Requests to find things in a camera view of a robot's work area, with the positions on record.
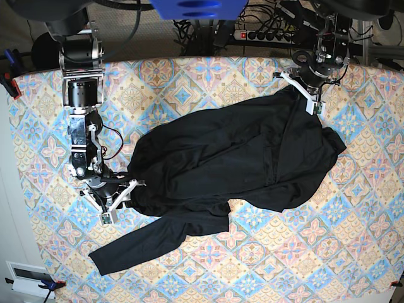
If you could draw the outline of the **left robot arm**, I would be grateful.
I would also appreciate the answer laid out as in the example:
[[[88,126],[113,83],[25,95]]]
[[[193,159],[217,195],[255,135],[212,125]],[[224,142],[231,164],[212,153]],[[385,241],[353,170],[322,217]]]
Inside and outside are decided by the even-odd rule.
[[[349,65],[349,29],[351,19],[341,16],[319,1],[310,2],[315,17],[307,16],[301,6],[303,19],[318,30],[312,52],[298,50],[292,55],[298,66],[294,78],[310,95],[319,96],[325,85],[339,85]]]

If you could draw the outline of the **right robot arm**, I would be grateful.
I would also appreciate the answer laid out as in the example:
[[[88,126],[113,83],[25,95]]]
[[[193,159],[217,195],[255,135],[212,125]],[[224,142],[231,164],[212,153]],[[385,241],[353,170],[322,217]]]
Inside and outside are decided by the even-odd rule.
[[[85,183],[81,191],[99,212],[104,224],[116,221],[116,210],[130,199],[138,181],[125,172],[113,172],[98,137],[106,125],[98,113],[102,104],[104,50],[85,7],[68,8],[68,16],[46,23],[50,36],[60,43],[62,105],[69,111],[71,139],[69,171]]]

